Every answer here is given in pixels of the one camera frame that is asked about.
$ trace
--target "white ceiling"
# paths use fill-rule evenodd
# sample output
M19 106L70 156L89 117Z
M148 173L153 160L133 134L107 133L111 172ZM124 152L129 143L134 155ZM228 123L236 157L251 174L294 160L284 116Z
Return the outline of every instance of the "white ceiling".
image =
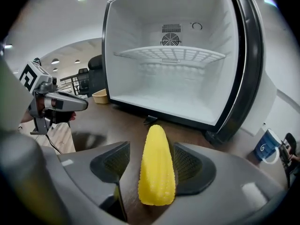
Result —
M102 37L108 0L30 0L11 28L5 60L16 70L58 48Z
M87 64L89 60L101 54L101 39L95 38L77 42L49 53L41 58L42 67L51 73L53 68L58 70L73 66L75 60L80 60L81 64ZM60 62L51 64L52 60L57 58Z

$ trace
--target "beige bowl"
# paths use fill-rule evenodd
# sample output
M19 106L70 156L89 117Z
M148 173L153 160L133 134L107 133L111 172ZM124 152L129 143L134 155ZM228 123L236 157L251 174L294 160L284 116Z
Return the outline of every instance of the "beige bowl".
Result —
M108 103L108 97L106 93L106 89L100 90L98 92L95 92L92 94L95 103L101 103L101 104L107 104Z

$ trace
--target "white mug handle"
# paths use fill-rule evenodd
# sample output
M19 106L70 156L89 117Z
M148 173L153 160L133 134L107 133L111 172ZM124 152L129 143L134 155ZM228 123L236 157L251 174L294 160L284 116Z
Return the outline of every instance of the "white mug handle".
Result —
M276 151L276 156L272 162L268 162L265 158L263 158L262 160L267 164L275 164L277 162L277 160L279 159L279 148L275 147L275 151Z

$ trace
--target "chair headrest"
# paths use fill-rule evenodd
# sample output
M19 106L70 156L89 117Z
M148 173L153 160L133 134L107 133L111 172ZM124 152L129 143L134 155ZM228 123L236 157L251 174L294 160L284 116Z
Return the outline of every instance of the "chair headrest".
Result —
M89 60L88 67L90 70L102 69L102 55L98 55Z
M78 70L78 74L81 74L81 73L88 73L88 69L87 68L81 68Z

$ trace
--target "white wire shelf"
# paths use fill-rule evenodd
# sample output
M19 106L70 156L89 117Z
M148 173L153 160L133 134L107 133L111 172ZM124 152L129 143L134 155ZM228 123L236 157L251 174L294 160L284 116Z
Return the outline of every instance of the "white wire shelf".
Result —
M196 47L151 46L115 52L114 55L132 59L177 59L211 63L225 58L224 54Z

